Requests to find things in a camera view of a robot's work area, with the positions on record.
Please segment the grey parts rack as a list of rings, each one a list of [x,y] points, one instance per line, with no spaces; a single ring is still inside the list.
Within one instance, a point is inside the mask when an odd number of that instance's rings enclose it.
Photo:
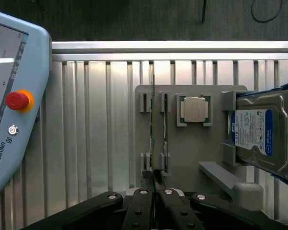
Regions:
[[[133,92],[133,145],[136,186],[150,166],[151,85]],[[246,181],[246,167],[236,157],[236,148],[226,141],[228,112],[223,94],[246,92],[238,85],[155,86],[154,169],[162,171],[169,188],[203,195],[227,194],[239,207],[263,209],[263,188]],[[208,123],[181,123],[180,96],[209,97]]]

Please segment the silver CPU chip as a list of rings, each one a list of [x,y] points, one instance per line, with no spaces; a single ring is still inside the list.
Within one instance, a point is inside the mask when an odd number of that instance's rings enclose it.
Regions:
[[[180,122],[181,123],[208,123],[209,97],[180,96]]]

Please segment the light blue teach pendant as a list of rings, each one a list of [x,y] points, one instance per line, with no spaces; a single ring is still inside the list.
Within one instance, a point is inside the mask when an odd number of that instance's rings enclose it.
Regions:
[[[0,192],[24,157],[50,66],[49,33],[0,12]]]

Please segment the hard disk with blue bracket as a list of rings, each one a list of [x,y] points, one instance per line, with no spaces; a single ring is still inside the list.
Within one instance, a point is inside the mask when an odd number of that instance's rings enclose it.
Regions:
[[[288,185],[288,83],[260,92],[223,94],[227,144],[236,157]]]

